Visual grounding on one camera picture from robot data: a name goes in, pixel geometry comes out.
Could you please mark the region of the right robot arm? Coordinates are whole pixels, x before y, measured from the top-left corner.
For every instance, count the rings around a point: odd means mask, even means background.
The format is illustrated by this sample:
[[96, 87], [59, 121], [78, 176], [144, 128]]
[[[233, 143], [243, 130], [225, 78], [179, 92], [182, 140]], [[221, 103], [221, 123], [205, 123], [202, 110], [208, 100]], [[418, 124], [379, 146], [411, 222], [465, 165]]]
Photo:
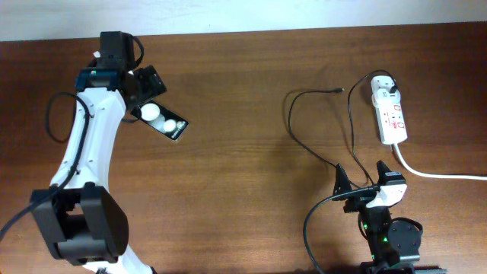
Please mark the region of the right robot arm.
[[423, 227], [410, 218], [393, 218], [390, 213], [390, 208], [405, 195], [406, 179], [382, 161], [377, 162], [377, 172], [376, 184], [354, 190], [342, 166], [336, 166], [333, 200], [345, 203], [345, 213], [358, 213], [361, 232], [371, 252], [372, 261], [363, 262], [360, 272], [446, 273], [438, 266], [415, 266], [420, 260]]

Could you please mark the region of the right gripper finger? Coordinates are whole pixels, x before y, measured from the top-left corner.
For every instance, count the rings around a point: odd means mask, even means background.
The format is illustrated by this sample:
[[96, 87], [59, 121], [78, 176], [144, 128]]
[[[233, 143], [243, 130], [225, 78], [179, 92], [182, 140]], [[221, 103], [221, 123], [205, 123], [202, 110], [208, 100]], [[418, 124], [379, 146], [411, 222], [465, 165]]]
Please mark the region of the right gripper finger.
[[341, 164], [336, 165], [335, 185], [333, 188], [333, 201], [347, 199], [347, 195], [352, 191], [352, 186], [345, 170]]
[[383, 161], [377, 162], [377, 172], [379, 179], [377, 184], [379, 186], [392, 186], [405, 184], [405, 177], [397, 171], [392, 171]]

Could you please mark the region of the black smartphone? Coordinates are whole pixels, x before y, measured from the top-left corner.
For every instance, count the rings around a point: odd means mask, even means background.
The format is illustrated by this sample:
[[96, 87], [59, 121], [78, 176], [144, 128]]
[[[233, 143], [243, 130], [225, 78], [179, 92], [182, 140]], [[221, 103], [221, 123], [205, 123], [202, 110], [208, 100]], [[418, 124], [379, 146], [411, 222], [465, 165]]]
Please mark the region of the black smartphone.
[[188, 120], [153, 100], [135, 107], [130, 114], [173, 142], [176, 142], [189, 126]]

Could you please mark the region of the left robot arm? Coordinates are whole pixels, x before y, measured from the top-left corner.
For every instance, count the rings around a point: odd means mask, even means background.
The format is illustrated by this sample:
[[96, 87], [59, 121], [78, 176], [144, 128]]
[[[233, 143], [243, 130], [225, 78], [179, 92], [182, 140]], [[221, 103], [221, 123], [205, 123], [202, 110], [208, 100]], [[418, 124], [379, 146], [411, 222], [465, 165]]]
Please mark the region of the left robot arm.
[[95, 273], [153, 273], [129, 246], [129, 223], [110, 195], [109, 170], [127, 112], [166, 88], [153, 66], [142, 68], [137, 37], [100, 35], [100, 55], [75, 81], [75, 118], [49, 188], [31, 194], [31, 213], [51, 256]]

